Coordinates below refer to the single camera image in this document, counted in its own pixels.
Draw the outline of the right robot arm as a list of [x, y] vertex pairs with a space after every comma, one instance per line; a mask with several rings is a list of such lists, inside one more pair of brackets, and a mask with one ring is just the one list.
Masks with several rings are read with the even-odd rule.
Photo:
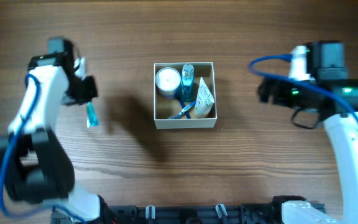
[[308, 42], [280, 60], [290, 63], [287, 76], [256, 69], [261, 76], [257, 91], [263, 103], [316, 113], [336, 158], [343, 201], [343, 223], [358, 223], [358, 79], [350, 78], [344, 45], [336, 40]]

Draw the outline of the white cardboard box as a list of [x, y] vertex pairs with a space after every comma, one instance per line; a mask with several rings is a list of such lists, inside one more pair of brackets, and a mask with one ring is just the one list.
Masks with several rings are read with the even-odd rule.
[[154, 64], [156, 128], [212, 128], [217, 117], [212, 62]]

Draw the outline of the blue mouthwash bottle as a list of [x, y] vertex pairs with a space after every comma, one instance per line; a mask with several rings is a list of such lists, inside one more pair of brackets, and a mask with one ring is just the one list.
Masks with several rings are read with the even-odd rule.
[[181, 99], [191, 102], [193, 98], [194, 66], [190, 63], [184, 64], [181, 72]]

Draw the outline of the blue white toothbrush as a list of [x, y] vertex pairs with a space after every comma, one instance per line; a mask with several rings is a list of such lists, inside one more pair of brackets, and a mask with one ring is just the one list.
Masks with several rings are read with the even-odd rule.
[[185, 116], [187, 119], [190, 119], [190, 110], [195, 106], [196, 101], [191, 102], [189, 105], [186, 105], [184, 101], [178, 100], [181, 106], [181, 111], [174, 115], [168, 117], [168, 119], [180, 119], [182, 116]]

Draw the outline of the white round jar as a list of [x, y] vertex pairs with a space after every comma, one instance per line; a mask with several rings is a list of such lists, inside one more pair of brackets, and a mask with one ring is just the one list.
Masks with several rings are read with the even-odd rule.
[[177, 98], [181, 85], [181, 76], [176, 69], [164, 67], [156, 73], [155, 85], [158, 93], [164, 98]]

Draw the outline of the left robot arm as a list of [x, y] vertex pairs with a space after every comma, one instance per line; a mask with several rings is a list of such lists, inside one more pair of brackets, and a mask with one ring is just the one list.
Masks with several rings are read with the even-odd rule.
[[70, 223], [113, 222], [102, 197], [76, 184], [71, 160], [55, 134], [61, 105], [86, 105], [88, 123], [98, 123], [91, 104], [98, 91], [86, 75], [85, 58], [72, 41], [52, 37], [47, 54], [31, 58], [24, 83], [21, 107], [0, 136], [0, 210], [9, 218], [51, 209]]

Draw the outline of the white lotion tube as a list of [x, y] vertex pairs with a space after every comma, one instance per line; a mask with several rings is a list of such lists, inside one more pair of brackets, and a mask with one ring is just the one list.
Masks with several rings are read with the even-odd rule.
[[205, 83], [203, 77], [200, 78], [196, 104], [195, 115], [197, 118], [206, 118], [215, 103], [214, 97]]

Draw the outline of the blue disposable razor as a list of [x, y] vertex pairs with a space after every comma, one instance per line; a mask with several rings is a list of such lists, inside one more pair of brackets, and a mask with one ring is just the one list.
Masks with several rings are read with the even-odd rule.
[[180, 106], [182, 107], [182, 110], [175, 116], [175, 119], [179, 119], [183, 115], [185, 115], [187, 119], [190, 119], [191, 116], [190, 116], [188, 111], [193, 106], [193, 103], [190, 103], [190, 104], [186, 105], [185, 102], [183, 100], [181, 100], [180, 98], [178, 99], [178, 101], [180, 103]]

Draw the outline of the teal toothpaste tube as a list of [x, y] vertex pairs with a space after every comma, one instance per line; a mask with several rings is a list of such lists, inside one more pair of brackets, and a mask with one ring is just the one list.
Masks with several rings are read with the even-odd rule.
[[87, 127], [91, 128], [97, 126], [99, 124], [99, 121], [92, 102], [87, 102], [86, 112], [87, 112]]

